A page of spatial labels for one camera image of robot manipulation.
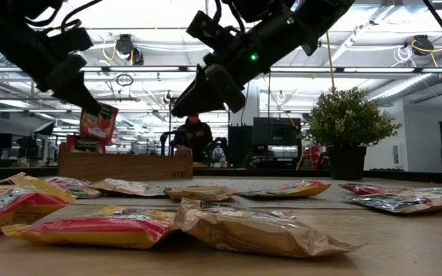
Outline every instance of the green indicator light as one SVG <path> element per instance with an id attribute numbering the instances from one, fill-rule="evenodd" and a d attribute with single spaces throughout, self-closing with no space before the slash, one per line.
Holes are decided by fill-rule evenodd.
<path id="1" fill-rule="evenodd" d="M 253 53 L 253 54 L 250 55 L 250 60 L 251 61 L 256 61 L 258 59 L 259 59 L 259 54 Z"/>

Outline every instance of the potted plant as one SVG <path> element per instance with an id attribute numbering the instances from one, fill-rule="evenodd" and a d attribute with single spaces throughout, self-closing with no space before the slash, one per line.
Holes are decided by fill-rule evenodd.
<path id="1" fill-rule="evenodd" d="M 331 177 L 360 180 L 366 147 L 397 135 L 400 123 L 379 110 L 379 100 L 367 100 L 366 91 L 353 88 L 322 94 L 307 118 L 305 138 L 326 146 Z"/>

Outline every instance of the snack bag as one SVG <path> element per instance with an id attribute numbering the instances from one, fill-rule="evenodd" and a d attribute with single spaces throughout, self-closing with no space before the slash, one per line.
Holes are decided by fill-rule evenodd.
<path id="1" fill-rule="evenodd" d="M 88 113 L 86 110 L 81 111 L 80 135 L 108 144 L 112 140 L 115 118 L 119 110 L 104 103 L 99 104 L 101 110 L 97 116 Z"/>
<path id="2" fill-rule="evenodd" d="M 2 179 L 2 180 L 0 180 L 0 185 L 13 185 L 13 182 L 9 182 L 9 180 L 17 179 L 17 178 L 20 178 L 22 176 L 25 176 L 24 172 L 20 172 L 19 174 L 16 174 L 14 176 L 10 176 L 10 177 L 8 177 L 6 179 Z"/>
<path id="3" fill-rule="evenodd" d="M 228 187 L 222 186 L 190 186 L 166 188 L 165 192 L 173 201 L 180 201 L 183 197 L 203 201 L 223 201 L 230 199 L 235 193 Z"/>
<path id="4" fill-rule="evenodd" d="M 289 211 L 236 209 L 184 198 L 175 223 L 187 234 L 227 251 L 307 258 L 361 247 L 337 241 L 290 216 Z"/>
<path id="5" fill-rule="evenodd" d="M 410 214 L 442 210 L 442 188 L 418 188 L 399 193 L 360 195 L 354 202 L 393 213 Z"/>
<path id="6" fill-rule="evenodd" d="M 0 228 L 14 223 L 33 223 L 57 211 L 74 197 L 30 176 L 9 180 L 14 185 L 0 186 Z"/>
<path id="7" fill-rule="evenodd" d="M 131 196 L 165 196 L 165 188 L 135 181 L 104 179 L 93 183 L 92 188 L 103 193 Z"/>
<path id="8" fill-rule="evenodd" d="M 395 193 L 411 190 L 412 188 L 394 188 L 394 187 L 379 187 L 369 184 L 346 183 L 338 184 L 341 188 L 349 190 L 358 195 L 369 195 L 374 193 Z"/>
<path id="9" fill-rule="evenodd" d="M 45 178 L 44 181 L 69 192 L 73 196 L 76 196 L 77 199 L 96 199 L 101 195 L 101 192 L 91 188 L 86 182 L 71 177 L 48 177 Z"/>
<path id="10" fill-rule="evenodd" d="M 75 135 L 66 137 L 66 147 L 69 153 L 105 153 L 103 142 L 83 139 Z"/>
<path id="11" fill-rule="evenodd" d="M 273 190 L 240 192 L 239 195 L 252 197 L 307 197 L 316 196 L 330 188 L 330 186 L 331 184 L 323 184 L 318 181 L 301 180 L 277 186 Z"/>
<path id="12" fill-rule="evenodd" d="M 175 212 L 110 205 L 93 215 L 39 225 L 10 225 L 5 235 L 43 244 L 106 245 L 148 249 L 178 229 Z"/>

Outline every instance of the table surface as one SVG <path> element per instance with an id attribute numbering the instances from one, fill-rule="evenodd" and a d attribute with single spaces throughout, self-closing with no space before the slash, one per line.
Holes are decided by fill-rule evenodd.
<path id="1" fill-rule="evenodd" d="M 101 208 L 69 205 L 42 221 Z M 368 244 L 342 256 L 291 259 L 219 251 L 181 232 L 151 251 L 33 245 L 0 235 L 0 275 L 442 275 L 442 212 L 412 216 L 344 209 L 293 212 L 302 222 L 344 242 Z"/>

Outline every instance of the green plant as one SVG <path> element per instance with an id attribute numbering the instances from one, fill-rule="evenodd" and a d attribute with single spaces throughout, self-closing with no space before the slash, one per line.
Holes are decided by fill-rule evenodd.
<path id="1" fill-rule="evenodd" d="M 373 146 L 397 135 L 400 123 L 378 108 L 379 100 L 366 100 L 366 91 L 353 88 L 322 94 L 307 122 L 305 138 L 322 146 Z"/>

